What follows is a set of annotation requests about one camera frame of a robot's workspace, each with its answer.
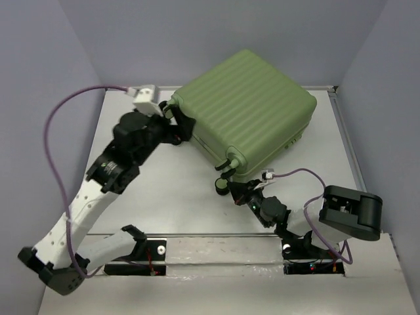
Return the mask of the green hard-shell suitcase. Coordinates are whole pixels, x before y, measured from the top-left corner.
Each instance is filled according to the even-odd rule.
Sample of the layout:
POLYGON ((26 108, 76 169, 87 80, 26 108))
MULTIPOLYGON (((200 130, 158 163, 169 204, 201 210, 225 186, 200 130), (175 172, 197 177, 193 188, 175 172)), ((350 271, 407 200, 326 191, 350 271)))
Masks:
POLYGON ((249 49, 233 54, 177 89, 166 100, 196 124, 190 143, 220 173, 219 195, 229 181, 247 182, 308 127, 317 100, 249 49))

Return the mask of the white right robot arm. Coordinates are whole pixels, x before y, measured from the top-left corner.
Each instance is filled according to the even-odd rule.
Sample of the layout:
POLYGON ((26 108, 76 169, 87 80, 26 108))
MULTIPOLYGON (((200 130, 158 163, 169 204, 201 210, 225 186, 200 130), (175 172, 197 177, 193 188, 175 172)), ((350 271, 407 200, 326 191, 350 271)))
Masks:
POLYGON ((246 205, 265 228, 283 240, 301 240, 303 252, 317 257, 349 238, 376 242, 381 235, 383 199, 375 194, 329 185, 301 210, 276 196, 265 197, 261 180, 229 182, 236 205, 246 205))

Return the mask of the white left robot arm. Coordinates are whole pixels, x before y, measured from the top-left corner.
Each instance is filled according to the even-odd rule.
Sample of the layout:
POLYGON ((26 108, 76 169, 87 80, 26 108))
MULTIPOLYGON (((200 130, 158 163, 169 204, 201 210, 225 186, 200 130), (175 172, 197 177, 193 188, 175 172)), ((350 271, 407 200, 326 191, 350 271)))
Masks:
POLYGON ((81 243, 101 214, 140 174, 140 166, 161 144, 192 138, 196 120, 179 106, 161 102, 156 114, 138 110, 122 115, 113 139, 86 173, 72 202, 47 235, 23 247, 18 259, 56 293, 66 296, 114 259, 132 261, 147 250, 147 236, 132 224, 94 244, 81 243))

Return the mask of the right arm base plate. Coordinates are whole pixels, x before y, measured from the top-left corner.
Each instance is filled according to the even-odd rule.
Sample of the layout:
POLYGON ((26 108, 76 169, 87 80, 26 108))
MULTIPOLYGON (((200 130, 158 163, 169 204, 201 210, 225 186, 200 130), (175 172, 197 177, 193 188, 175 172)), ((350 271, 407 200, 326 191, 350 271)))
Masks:
POLYGON ((343 263, 330 250, 306 248, 303 239, 282 240, 281 250, 285 275, 345 275, 343 263))

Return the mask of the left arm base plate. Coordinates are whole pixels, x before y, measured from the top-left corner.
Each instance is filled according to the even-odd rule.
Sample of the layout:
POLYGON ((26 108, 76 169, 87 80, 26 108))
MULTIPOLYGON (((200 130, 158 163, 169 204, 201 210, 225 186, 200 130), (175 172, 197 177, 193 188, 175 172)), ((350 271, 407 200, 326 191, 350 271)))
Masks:
POLYGON ((149 238, 144 249, 109 262, 102 272, 107 276, 165 276, 166 252, 165 238, 149 238))

